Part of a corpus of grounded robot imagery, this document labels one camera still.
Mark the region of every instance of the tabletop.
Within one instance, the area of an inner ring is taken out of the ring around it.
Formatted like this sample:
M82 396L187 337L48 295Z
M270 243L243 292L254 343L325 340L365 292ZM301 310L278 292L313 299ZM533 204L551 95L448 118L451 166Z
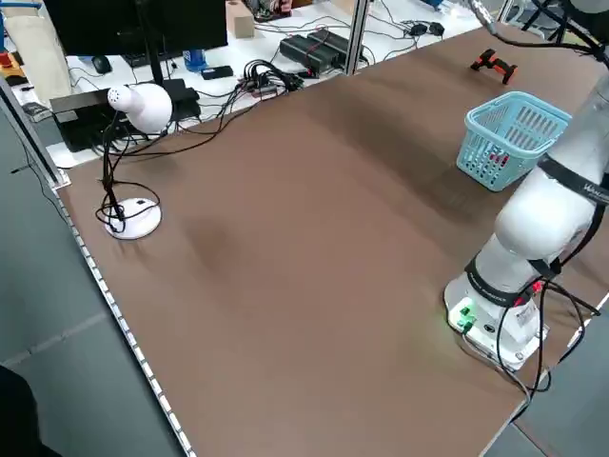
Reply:
M383 0L382 3L375 2L370 5L369 14L366 29L370 30L370 32L364 35L363 43L367 46L364 54L367 55L370 62L381 61L392 51L395 52L389 57L415 48L411 39L403 39L399 29L387 22L390 19L389 14L391 14L391 17L396 22L403 20L441 22L445 28L444 38L449 38L480 26L474 15L469 10L465 10L460 6L456 5L451 9L435 11L420 0ZM291 17L257 25L253 38L235 39L228 33L228 45L226 47L206 51L206 60L211 67L230 65L235 72L234 77L206 81L198 73L186 70L182 57L174 59L178 65L176 70L172 69L169 64L165 65L162 63L163 74L170 74L173 78L182 78L186 81L187 87L192 87L207 94L227 93L234 89L237 84L237 78L243 73L245 64L253 59L273 59L273 63L285 71L302 70L299 64L277 53L279 42L288 34L307 34L309 31L315 30L315 28L327 26L331 31L348 38L350 23L350 14L331 2L322 2L297 8L292 11ZM438 37L425 35L419 39L417 46L424 47L438 41L440 41ZM77 57L69 56L68 64L72 69L70 70L70 76L73 84L75 84L75 89L77 91L91 91L97 88L107 89L116 85L135 84L136 82L152 79L149 66L131 70L131 67L121 56L111 55L108 59L112 64L112 72L100 76L96 74L92 65L82 62ZM307 85L315 84L336 74L339 74L338 70L323 76L320 80L306 80L305 83ZM22 105L27 102L38 101L34 91L23 92L20 89L20 87L15 87L13 93ZM218 105L223 101L222 98L208 97L203 93L200 96L203 119L215 115L220 110ZM253 97L241 97L235 103L234 109L243 109L256 102L257 99ZM184 123L187 127L194 124L196 122ZM99 157L96 152L90 149L71 152L64 143L49 146L49 154L55 164L63 168L71 168Z
M520 66L510 88L469 68L490 47ZM521 393L463 351L442 290L511 189L456 169L463 118L508 89L573 112L601 72L474 30L269 101L204 147L121 164L162 199L161 226L134 243L93 216L99 165L71 172L60 196L197 453L480 453ZM594 303L606 236L563 277ZM577 325L556 302L546 314L556 362Z

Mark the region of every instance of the blue bottle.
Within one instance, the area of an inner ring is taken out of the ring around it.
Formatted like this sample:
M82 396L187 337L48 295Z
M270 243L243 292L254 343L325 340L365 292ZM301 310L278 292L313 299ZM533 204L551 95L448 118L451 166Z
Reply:
M206 54L203 50L185 50L184 63L188 71L199 73L207 68Z

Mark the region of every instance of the led strip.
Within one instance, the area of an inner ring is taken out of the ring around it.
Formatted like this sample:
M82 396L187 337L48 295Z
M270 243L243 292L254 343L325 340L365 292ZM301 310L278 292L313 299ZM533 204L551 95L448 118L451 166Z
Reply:
M197 457L197 454L192 449L192 445L190 444L190 441L188 440L186 433L182 430L182 426L180 425L178 418L176 417L175 413L171 409L169 400L167 399L165 393L163 392L163 389L161 388L161 384L156 379L156 376L154 375L154 372L152 371L152 368L150 367L150 363L146 360L146 357L144 356L144 352L138 345L137 340L135 339L135 336L133 335L133 332L131 332L129 325L127 323L127 320L125 319L125 317L123 316L123 313L121 312L120 308L118 307L116 300L114 300L114 297L110 293L108 284L106 284L106 281L104 281L104 278L102 277L102 273L95 265L95 261L93 260L93 257L91 256L90 252L88 251L87 246L85 246L85 242L83 241L83 238L80 236L78 229L76 228L76 226L74 226L74 223L72 222L71 218L69 217L69 213L68 213L68 210L66 209L66 207L64 206L64 202L61 201L61 198L59 198L59 196L55 192L53 192L53 193L55 194L55 198L57 199L57 202L59 203L59 206L60 206L62 212L64 213L64 217L66 218L66 221L68 222L70 229L72 230L72 234L74 235L74 238L76 239L76 243L78 243L78 247L80 248L83 256L85 257L85 260L87 261L87 265L93 275L93 278L95 278L95 282L97 283L97 286L99 287L99 289L102 291L102 294L106 298L106 303L108 304L108 307L110 308L110 311L112 312L112 315L114 316L114 319L116 320L116 323L118 324L119 328L123 332L123 336L127 340L128 345L131 348L131 351L133 352L133 355L135 355L135 358L137 359L138 363L140 364L140 368L144 372L146 379L148 380L148 383L150 384L150 387L152 388L152 391L154 392L154 396L156 397L161 409L163 410L165 416L167 417L167 421L169 422L171 429L173 430L176 437L178 438L178 441L180 442L180 445L182 446L182 450L184 451L184 453L187 457Z

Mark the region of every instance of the plastic basket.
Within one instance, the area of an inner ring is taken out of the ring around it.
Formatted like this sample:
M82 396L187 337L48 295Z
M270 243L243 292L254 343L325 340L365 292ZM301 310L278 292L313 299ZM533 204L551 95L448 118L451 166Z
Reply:
M508 92L472 109L457 167L485 187L505 189L540 160L571 116L524 92Z

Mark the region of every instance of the phone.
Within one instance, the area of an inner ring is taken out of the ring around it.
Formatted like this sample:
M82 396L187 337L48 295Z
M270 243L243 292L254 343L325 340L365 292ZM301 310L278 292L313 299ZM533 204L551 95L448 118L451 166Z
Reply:
M233 74L234 73L232 72L232 68L230 67L230 65L224 65L223 67L214 67L201 71L203 79L228 78Z

